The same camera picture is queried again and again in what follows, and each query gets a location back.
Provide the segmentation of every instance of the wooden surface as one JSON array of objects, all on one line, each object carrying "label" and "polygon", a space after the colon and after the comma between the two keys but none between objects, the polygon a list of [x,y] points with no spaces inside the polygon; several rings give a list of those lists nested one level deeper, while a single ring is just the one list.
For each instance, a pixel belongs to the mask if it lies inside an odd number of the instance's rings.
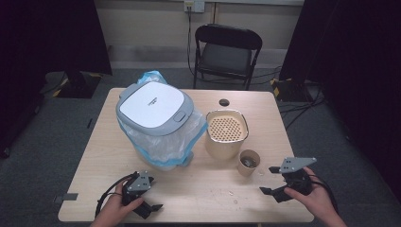
[{"label": "wooden surface", "polygon": [[138,158],[129,138],[119,128],[115,106],[122,88],[110,91],[83,153],[68,193],[78,193],[76,201],[64,201],[61,221],[89,222],[94,219],[97,200],[117,180],[134,171],[148,170],[155,181],[143,195],[150,205],[163,204],[158,212],[143,220],[136,214],[124,222],[309,222],[313,216],[299,202],[277,203],[265,196],[259,186],[284,185],[280,174],[271,174],[270,166],[280,166],[293,156],[291,146],[274,97],[267,92],[183,90],[204,115],[225,109],[218,104],[230,101],[226,109],[243,113],[249,137],[240,150],[253,149],[261,164],[249,178],[241,176],[236,157],[214,160],[205,150],[206,133],[193,148],[194,159],[187,167],[160,171]]}]

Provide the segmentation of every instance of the trash bin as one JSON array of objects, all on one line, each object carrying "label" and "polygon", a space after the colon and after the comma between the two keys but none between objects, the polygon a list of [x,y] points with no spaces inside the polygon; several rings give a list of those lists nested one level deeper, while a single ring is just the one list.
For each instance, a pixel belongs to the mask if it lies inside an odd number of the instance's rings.
[{"label": "trash bin", "polygon": [[191,149],[207,129],[189,95],[158,81],[129,86],[120,95],[116,114],[140,157],[164,171],[188,165]]}]

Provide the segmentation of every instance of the black chair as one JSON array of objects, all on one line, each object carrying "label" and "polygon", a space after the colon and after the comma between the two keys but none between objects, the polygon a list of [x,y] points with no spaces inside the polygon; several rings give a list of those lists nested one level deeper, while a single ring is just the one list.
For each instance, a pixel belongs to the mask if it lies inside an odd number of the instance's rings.
[{"label": "black chair", "polygon": [[262,39],[255,32],[238,27],[208,24],[195,32],[197,51],[194,86],[198,72],[231,79],[242,79],[249,90]]}]

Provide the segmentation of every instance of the finger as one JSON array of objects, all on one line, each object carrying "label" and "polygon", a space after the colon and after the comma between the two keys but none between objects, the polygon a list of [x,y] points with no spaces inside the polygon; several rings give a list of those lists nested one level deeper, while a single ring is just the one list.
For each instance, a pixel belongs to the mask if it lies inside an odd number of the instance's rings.
[{"label": "finger", "polygon": [[310,169],[310,168],[307,167],[307,166],[304,167],[304,171],[305,171],[308,175],[315,175],[315,173],[312,171],[312,169]]},{"label": "finger", "polygon": [[132,211],[134,209],[136,209],[138,206],[140,206],[142,204],[142,202],[144,202],[144,199],[142,197],[139,197],[138,199],[130,202],[130,204],[128,204],[125,209],[128,211]]},{"label": "finger", "polygon": [[124,183],[127,182],[127,181],[129,181],[129,180],[130,180],[130,178],[127,178],[127,179],[125,179],[124,181],[120,182],[120,183],[115,187],[114,192],[115,192],[115,193],[118,193],[118,194],[121,194],[121,193],[123,192]]},{"label": "finger", "polygon": [[284,192],[289,195],[290,197],[292,197],[293,199],[300,201],[301,203],[305,202],[305,196],[301,193],[299,193],[298,191],[290,188],[290,187],[286,187],[284,188]]}]

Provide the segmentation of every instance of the black cable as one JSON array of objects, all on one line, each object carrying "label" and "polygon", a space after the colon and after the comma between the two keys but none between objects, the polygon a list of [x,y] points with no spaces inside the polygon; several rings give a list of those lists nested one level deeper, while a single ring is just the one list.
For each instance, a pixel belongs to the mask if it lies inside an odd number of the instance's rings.
[{"label": "black cable", "polygon": [[[270,76],[270,75],[274,75],[273,78],[275,78],[275,74],[278,73],[278,72],[272,72],[272,73],[268,73],[268,74],[258,75],[258,76],[253,77],[253,79],[267,77],[267,76]],[[233,85],[242,84],[240,82],[233,82],[233,83],[218,82],[218,81],[228,81],[228,80],[234,80],[234,79],[198,79],[198,80],[201,80],[203,82],[217,83],[217,84],[233,84]],[[251,85],[269,83],[271,80],[272,79],[268,79],[267,81],[263,81],[263,82],[252,82]]]},{"label": "black cable", "polygon": [[309,104],[302,104],[302,105],[297,105],[297,104],[285,104],[285,105],[279,105],[278,108],[283,108],[283,107],[292,107],[292,109],[289,110],[284,110],[281,111],[280,113],[286,113],[286,112],[292,112],[293,109],[295,108],[303,108],[305,106],[308,106]]},{"label": "black cable", "polygon": [[319,181],[322,182],[322,183],[320,183],[320,182],[311,181],[312,183],[317,184],[317,185],[323,187],[323,188],[327,191],[328,197],[330,198],[331,203],[333,204],[334,210],[337,212],[337,214],[339,214],[339,207],[338,207],[338,205],[337,205],[336,198],[334,197],[333,191],[331,190],[330,186],[329,186],[327,183],[325,183],[325,182],[324,182],[321,178],[319,178],[318,176],[315,176],[315,175],[309,175],[309,176],[316,177],[317,179],[319,179]]},{"label": "black cable", "polygon": [[101,205],[103,204],[104,200],[106,199],[107,196],[111,195],[111,194],[118,194],[118,193],[109,193],[116,185],[118,185],[119,183],[134,177],[134,174],[130,174],[127,175],[123,178],[121,178],[120,180],[118,180],[116,183],[113,183],[113,185],[111,187],[109,187],[109,189],[107,189],[107,191],[105,193],[103,193],[103,195],[100,197],[100,199],[97,201],[97,207],[96,207],[96,212],[95,212],[95,218],[96,216],[100,213],[100,209],[101,209]]},{"label": "black cable", "polygon": [[186,46],[186,57],[187,57],[187,62],[188,62],[188,68],[189,71],[191,72],[192,76],[195,77],[194,72],[192,71],[191,64],[189,63],[189,57],[191,56],[191,10],[192,8],[186,7],[187,13],[188,13],[188,41],[187,41],[187,46]]},{"label": "black cable", "polygon": [[216,22],[216,6],[217,6],[217,3],[214,3],[214,7],[213,7],[213,24]]},{"label": "black cable", "polygon": [[274,73],[276,73],[276,70],[277,70],[278,68],[280,68],[280,70],[279,70],[277,73],[280,73],[280,72],[281,72],[281,68],[283,68],[283,65],[280,65],[280,66],[275,67],[275,68],[274,68]]},{"label": "black cable", "polygon": [[310,104],[308,104],[308,106],[306,106],[297,116],[295,116],[294,119],[292,119],[292,120],[288,123],[288,125],[286,125],[286,130],[288,130],[288,128],[295,122],[296,119],[298,119],[302,114],[304,114],[307,110],[309,110],[310,108],[312,108],[312,107],[315,105],[316,101],[318,100],[319,94],[321,93],[321,90],[322,90],[322,86],[319,87],[319,91],[318,91],[318,93],[316,94],[315,99],[313,99],[313,101],[312,101]]},{"label": "black cable", "polygon": [[288,113],[284,114],[281,118],[284,119],[287,116]]},{"label": "black cable", "polygon": [[[315,102],[315,103],[312,105],[312,107],[319,106],[320,104],[324,103],[324,101],[325,101],[325,98],[322,98],[319,102]],[[286,107],[286,106],[293,106],[293,108],[291,108],[291,109],[289,109],[289,110],[281,111],[280,114],[290,113],[290,112],[296,112],[296,111],[301,111],[301,110],[303,110],[303,109],[309,108],[309,107],[310,107],[310,104],[309,104],[309,103],[304,104],[304,105],[293,105],[293,104],[288,104],[288,105],[279,106],[279,108],[281,108],[281,107]]]}]

